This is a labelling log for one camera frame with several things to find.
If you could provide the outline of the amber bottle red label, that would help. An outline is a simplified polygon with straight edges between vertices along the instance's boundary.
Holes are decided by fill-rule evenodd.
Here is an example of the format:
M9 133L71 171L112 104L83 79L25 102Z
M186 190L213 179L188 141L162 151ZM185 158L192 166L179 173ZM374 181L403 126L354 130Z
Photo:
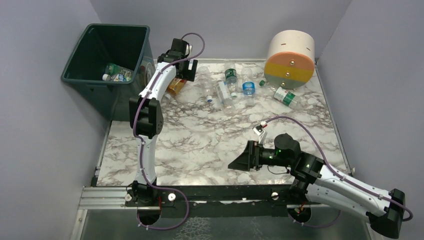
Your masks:
M164 93L164 97L167 100L170 100L171 98L175 97L181 90L182 88L185 86L186 84L186 80L185 79L181 79L181 78L174 78L170 84L168 85L165 93Z

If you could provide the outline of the clear bottle grey blue label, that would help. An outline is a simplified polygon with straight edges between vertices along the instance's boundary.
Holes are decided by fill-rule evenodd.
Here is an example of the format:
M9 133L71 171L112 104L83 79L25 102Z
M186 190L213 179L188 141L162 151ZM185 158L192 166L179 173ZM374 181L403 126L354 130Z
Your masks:
M105 73L102 75L102 80L107 82L129 82L132 78L122 73L116 73L113 75Z

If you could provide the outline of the green tea bottle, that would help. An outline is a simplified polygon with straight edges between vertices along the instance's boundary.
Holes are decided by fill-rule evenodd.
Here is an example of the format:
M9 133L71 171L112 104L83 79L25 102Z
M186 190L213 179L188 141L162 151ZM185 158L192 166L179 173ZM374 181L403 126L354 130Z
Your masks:
M122 67L122 66L119 66L117 64L111 63L111 62L106 64L104 73L108 74L108 75L124 74L128 77L133 76L132 70L125 68L125 67Z

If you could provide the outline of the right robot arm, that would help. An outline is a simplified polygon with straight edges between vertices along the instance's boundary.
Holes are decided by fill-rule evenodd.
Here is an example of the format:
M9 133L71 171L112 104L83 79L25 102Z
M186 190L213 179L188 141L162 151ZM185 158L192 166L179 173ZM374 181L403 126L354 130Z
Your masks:
M287 167L294 177L288 192L278 194L281 199L325 204L364 220L380 235L399 238L405 213L401 190L379 189L335 170L323 159L302 151L300 143L287 133L274 139L274 148L249 140L228 168L248 172L265 165Z

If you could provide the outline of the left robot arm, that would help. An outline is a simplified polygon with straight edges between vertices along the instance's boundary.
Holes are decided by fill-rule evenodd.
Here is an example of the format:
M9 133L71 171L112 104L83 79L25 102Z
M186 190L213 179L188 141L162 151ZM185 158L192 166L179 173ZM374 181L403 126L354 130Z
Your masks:
M190 44L175 38L170 49L161 54L151 80L137 97L129 100L130 125L138 144L138 169L131 184L134 200L153 202L158 190L153 186L155 172L155 147L164 125L161 100L174 78L193 81L197 60L191 60Z

